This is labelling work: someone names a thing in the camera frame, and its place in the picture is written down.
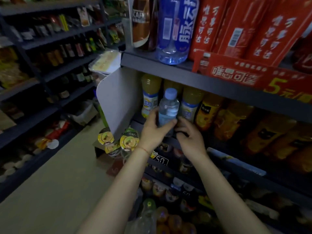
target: forearm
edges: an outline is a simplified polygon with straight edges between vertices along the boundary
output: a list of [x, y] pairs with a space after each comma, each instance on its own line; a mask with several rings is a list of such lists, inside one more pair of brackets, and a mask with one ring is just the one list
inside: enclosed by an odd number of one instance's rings
[[124, 232], [148, 158], [143, 149], [133, 151], [79, 234]]
[[269, 234], [208, 157], [194, 164], [216, 214], [228, 234]]

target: tiled floor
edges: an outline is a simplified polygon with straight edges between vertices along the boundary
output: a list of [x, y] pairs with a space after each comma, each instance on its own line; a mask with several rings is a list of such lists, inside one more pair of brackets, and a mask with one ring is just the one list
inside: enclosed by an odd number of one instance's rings
[[101, 120], [87, 126], [0, 204], [0, 233], [74, 233], [113, 178], [92, 143]]

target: barcode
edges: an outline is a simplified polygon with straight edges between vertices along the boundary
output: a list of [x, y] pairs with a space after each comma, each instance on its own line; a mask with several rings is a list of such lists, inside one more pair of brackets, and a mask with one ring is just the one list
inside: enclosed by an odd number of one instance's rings
[[163, 22], [163, 39], [170, 40], [172, 18], [165, 18]]
[[243, 32], [244, 29], [242, 28], [235, 28], [234, 31], [233, 31], [233, 34], [232, 34], [232, 37], [229, 41], [229, 44], [228, 46], [230, 47], [235, 47], [238, 40], [239, 40], [239, 37], [241, 35], [241, 33]]

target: water bottle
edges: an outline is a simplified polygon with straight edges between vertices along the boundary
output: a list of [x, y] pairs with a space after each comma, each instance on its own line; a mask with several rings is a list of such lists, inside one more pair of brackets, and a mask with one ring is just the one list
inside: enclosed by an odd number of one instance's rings
[[156, 57], [177, 65], [188, 57], [199, 0], [160, 0]]
[[[177, 117], [179, 111], [179, 100], [177, 100], [177, 90], [168, 88], [165, 91], [165, 97], [159, 103], [158, 124], [163, 126]], [[171, 129], [166, 136], [172, 136], [174, 133]]]

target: person's right hand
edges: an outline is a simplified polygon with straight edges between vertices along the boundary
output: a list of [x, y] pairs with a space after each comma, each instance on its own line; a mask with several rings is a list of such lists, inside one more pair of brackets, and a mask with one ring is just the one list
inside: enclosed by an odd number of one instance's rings
[[183, 133], [177, 133], [177, 140], [179, 141], [185, 156], [193, 164], [202, 161], [203, 157], [208, 157], [204, 139], [196, 126], [184, 117], [178, 117], [178, 120], [178, 127], [175, 130], [177, 132], [183, 131], [189, 135], [189, 137], [186, 137]]

